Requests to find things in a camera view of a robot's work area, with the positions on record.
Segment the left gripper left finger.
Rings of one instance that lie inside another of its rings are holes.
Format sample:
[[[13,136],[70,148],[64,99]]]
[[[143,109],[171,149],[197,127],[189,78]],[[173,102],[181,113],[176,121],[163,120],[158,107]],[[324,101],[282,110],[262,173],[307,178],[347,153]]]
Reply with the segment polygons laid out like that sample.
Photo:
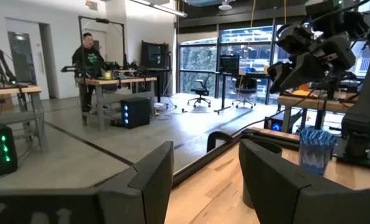
[[[166,141],[100,185],[104,223],[164,223],[173,184],[173,142]]]

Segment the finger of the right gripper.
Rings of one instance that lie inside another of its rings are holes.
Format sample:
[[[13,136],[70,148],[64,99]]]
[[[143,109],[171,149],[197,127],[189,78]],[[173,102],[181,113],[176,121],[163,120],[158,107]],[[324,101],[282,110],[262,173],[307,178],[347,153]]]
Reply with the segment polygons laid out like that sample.
[[[268,68],[267,73],[272,81],[270,93],[280,93],[286,90],[286,88],[283,87],[282,84],[289,76],[291,71],[292,67],[291,63],[289,62],[277,62]]]
[[[325,68],[312,53],[303,53],[296,57],[295,63],[285,63],[280,75],[279,91],[285,91],[300,85],[321,80],[325,77]]]

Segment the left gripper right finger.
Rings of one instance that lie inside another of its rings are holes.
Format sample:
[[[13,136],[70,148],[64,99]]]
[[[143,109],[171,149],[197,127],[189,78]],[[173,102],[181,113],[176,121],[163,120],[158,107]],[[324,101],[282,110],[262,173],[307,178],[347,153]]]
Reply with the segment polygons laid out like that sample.
[[[241,139],[239,161],[260,223],[370,223],[370,189],[353,190]]]

